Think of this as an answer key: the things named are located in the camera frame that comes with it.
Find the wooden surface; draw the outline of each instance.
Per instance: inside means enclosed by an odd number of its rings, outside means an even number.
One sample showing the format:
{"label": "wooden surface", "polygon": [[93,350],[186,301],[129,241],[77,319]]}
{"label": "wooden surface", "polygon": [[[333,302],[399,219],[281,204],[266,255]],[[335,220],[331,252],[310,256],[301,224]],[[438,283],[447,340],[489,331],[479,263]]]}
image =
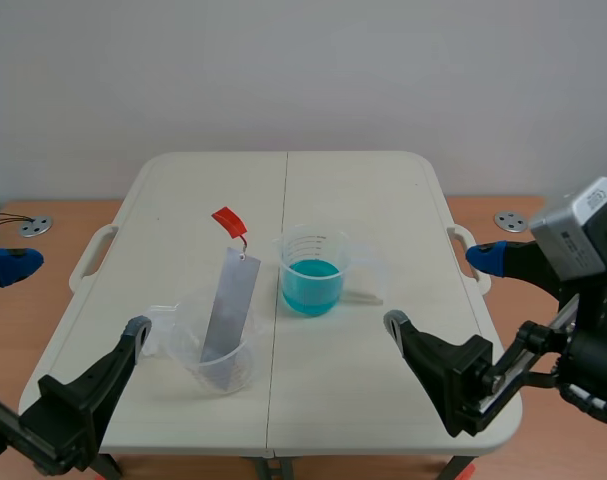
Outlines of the wooden surface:
{"label": "wooden surface", "polygon": [[[493,223],[494,213],[512,209],[529,217],[543,201],[531,197],[470,197],[449,200],[454,220],[467,227],[478,243],[501,239],[527,240],[528,234],[509,234]],[[0,400],[16,408],[23,388],[61,318],[70,298],[67,281],[90,237],[109,223],[119,202],[11,203],[4,211],[24,215],[47,214],[52,230],[23,239],[17,225],[0,227],[0,248],[30,247],[45,257],[31,278],[0,289]],[[460,246],[455,246],[462,254]],[[525,320],[547,322],[555,301],[537,288],[510,279],[494,279],[485,297],[504,344],[514,338]],[[549,369],[553,359],[541,362]],[[522,390],[523,421],[502,449],[475,462],[474,480],[607,479],[607,426],[561,400],[549,390]],[[123,456],[118,460],[126,479],[254,479],[249,462],[228,457]],[[310,457],[295,461],[298,480],[436,478],[443,457]],[[30,462],[14,451],[0,457],[0,479],[42,478]],[[91,473],[72,472],[65,478],[90,479]]]}

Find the blue liquid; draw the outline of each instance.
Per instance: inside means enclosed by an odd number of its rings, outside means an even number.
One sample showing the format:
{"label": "blue liquid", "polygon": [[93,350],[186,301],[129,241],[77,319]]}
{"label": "blue liquid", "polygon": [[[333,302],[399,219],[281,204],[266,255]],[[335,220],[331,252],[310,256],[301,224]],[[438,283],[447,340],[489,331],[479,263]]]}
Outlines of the blue liquid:
{"label": "blue liquid", "polygon": [[[301,260],[290,268],[309,277],[329,277],[339,269],[324,260]],[[284,271],[282,278],[283,297],[290,307],[306,315],[322,315],[339,301],[343,289],[343,276],[324,280],[302,278]]]}

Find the white wall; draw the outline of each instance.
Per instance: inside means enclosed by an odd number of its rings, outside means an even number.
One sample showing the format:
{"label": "white wall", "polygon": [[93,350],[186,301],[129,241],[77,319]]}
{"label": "white wall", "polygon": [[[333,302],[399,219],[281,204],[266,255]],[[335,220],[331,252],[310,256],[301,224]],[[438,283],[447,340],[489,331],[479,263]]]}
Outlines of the white wall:
{"label": "white wall", "polygon": [[0,199],[286,149],[413,151],[447,193],[607,174],[607,0],[0,0]]}

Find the cup handle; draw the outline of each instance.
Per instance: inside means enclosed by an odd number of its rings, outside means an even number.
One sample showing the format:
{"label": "cup handle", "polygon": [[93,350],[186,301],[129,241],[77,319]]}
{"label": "cup handle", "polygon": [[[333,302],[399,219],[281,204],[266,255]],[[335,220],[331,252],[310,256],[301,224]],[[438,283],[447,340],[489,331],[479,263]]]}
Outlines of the cup handle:
{"label": "cup handle", "polygon": [[363,266],[371,270],[378,285],[376,294],[368,292],[344,291],[341,295],[342,300],[354,303],[366,303],[369,305],[383,305],[387,296],[387,269],[385,264],[375,255],[368,245],[350,245],[350,269],[353,266]]}

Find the robotic arm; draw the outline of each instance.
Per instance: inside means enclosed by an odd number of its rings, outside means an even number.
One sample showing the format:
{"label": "robotic arm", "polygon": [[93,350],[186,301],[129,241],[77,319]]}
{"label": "robotic arm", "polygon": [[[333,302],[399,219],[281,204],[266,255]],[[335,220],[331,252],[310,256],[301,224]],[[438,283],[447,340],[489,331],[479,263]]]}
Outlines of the robotic arm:
{"label": "robotic arm", "polygon": [[[23,280],[42,263],[36,250],[0,249],[0,287]],[[99,447],[151,327],[145,317],[131,319],[114,350],[67,385],[42,377],[41,398],[20,416],[0,402],[0,455],[13,447],[43,475],[72,468],[92,468],[104,477],[118,472]]]}
{"label": "robotic arm", "polygon": [[[523,386],[557,388],[564,400],[607,423],[607,178],[552,204],[531,222],[536,241],[474,247],[468,261],[496,276],[527,281],[559,300],[548,326],[525,322],[492,364],[492,343],[463,345],[419,332],[398,310],[387,331],[425,388],[451,436],[483,431]],[[532,372],[560,354],[549,374]]]}

